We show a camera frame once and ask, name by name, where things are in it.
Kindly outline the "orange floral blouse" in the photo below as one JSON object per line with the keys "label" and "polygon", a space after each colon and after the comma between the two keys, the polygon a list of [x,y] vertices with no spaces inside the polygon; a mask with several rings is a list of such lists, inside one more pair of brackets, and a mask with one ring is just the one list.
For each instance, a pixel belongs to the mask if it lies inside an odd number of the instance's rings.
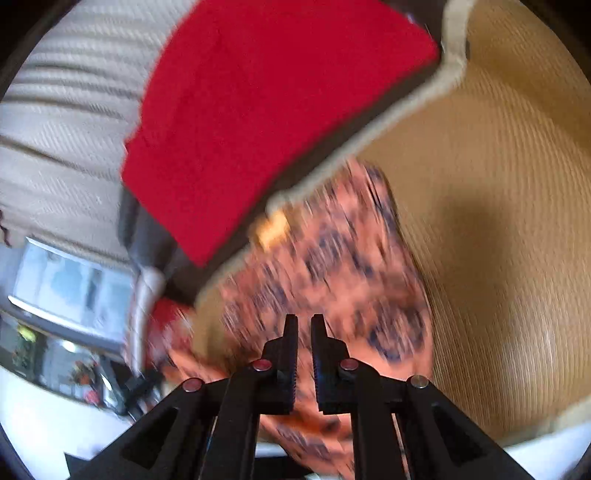
{"label": "orange floral blouse", "polygon": [[379,168],[349,160],[286,213],[290,224],[270,247],[247,250],[202,294],[190,318],[192,344],[171,343],[165,377],[176,385],[231,376],[259,357],[294,314],[300,335],[294,411],[264,416],[260,428],[312,471],[349,479],[352,424],[346,415],[318,411],[311,318],[324,316],[329,334],[356,359],[407,379],[432,373],[431,309]]}

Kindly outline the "red gift box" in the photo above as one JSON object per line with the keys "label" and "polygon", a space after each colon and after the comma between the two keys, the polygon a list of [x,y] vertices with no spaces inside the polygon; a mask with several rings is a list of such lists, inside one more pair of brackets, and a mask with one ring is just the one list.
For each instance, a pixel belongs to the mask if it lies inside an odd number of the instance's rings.
{"label": "red gift box", "polygon": [[191,351],[193,313],[190,306],[167,298],[155,303],[146,324],[145,367],[157,365],[168,356],[170,350]]}

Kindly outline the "white rolled towel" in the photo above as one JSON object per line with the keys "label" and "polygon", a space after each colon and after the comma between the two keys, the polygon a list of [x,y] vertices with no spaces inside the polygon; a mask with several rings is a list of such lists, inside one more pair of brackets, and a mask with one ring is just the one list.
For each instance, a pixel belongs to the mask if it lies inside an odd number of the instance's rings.
{"label": "white rolled towel", "polygon": [[133,375],[143,370],[147,323],[164,287],[161,271],[154,267],[140,269],[133,286],[122,348],[122,357]]}

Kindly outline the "white refrigerator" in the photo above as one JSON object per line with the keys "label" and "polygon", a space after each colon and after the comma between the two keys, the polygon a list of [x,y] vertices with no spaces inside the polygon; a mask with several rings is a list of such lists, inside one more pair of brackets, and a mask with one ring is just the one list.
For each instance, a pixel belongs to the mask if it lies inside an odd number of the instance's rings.
{"label": "white refrigerator", "polygon": [[8,301],[74,337],[118,352],[132,290],[130,272],[28,237]]}

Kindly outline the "woven bamboo seat mat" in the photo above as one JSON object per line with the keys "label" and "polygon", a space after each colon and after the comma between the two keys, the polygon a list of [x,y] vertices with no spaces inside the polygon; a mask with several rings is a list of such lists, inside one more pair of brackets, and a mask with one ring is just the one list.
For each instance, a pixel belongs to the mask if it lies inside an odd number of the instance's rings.
{"label": "woven bamboo seat mat", "polygon": [[435,77],[270,199],[379,167],[434,313],[436,385],[504,445],[590,417],[590,84],[517,1],[451,1]]}

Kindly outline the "beige dotted curtain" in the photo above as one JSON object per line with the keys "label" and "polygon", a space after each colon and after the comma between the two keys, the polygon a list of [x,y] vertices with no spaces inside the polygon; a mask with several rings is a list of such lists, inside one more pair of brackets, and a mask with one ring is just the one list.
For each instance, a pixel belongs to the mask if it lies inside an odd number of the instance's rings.
{"label": "beige dotted curtain", "polygon": [[82,1],[34,45],[1,101],[1,241],[106,265],[145,87],[188,1]]}

